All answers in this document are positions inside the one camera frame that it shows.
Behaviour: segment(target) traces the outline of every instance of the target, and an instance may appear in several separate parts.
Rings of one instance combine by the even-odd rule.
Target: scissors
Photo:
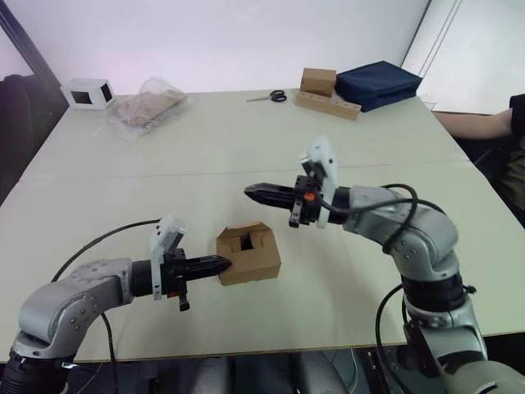
[[[282,103],[283,101],[286,101],[286,99],[287,97],[286,97],[284,90],[274,90],[268,96],[264,96],[261,98],[252,98],[251,100],[246,100],[246,101],[251,102],[251,101],[271,100],[275,103]]]

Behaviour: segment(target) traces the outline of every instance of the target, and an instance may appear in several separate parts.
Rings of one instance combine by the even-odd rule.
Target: plastic bag
[[[110,108],[108,120],[125,137],[137,138],[184,111],[187,98],[167,81],[152,78],[135,96],[118,99]]]

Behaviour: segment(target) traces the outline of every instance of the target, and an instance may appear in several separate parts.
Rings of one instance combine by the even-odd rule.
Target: person's arm
[[[512,134],[512,108],[488,116],[444,112],[434,116],[456,138],[489,140]]]

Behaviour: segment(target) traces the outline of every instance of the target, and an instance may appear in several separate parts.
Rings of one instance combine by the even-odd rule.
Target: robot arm
[[[160,264],[130,259],[88,263],[28,298],[20,312],[21,330],[4,369],[0,394],[66,392],[67,365],[101,313],[129,304],[136,296],[154,294],[154,290],[159,295],[178,296],[180,310],[187,310],[186,282],[217,275],[231,265],[229,259],[219,256],[187,259],[176,248],[182,233],[168,231],[165,223],[159,223],[151,242],[152,258],[160,256]]]
[[[458,232],[446,215],[418,205],[392,240],[409,215],[411,200],[385,187],[336,187],[335,155],[324,137],[313,142],[301,163],[307,176],[298,176],[293,188],[257,184],[245,194],[289,209],[292,227],[317,222],[323,228],[331,222],[380,245],[388,242],[384,251],[399,270],[412,318],[404,326],[409,349],[422,373],[440,375],[449,393],[525,392],[521,374],[487,360],[454,253]]]

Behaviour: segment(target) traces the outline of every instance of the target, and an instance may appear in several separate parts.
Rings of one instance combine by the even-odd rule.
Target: white box
[[[115,94],[108,80],[73,78],[60,89],[72,108],[106,109],[115,101]]]

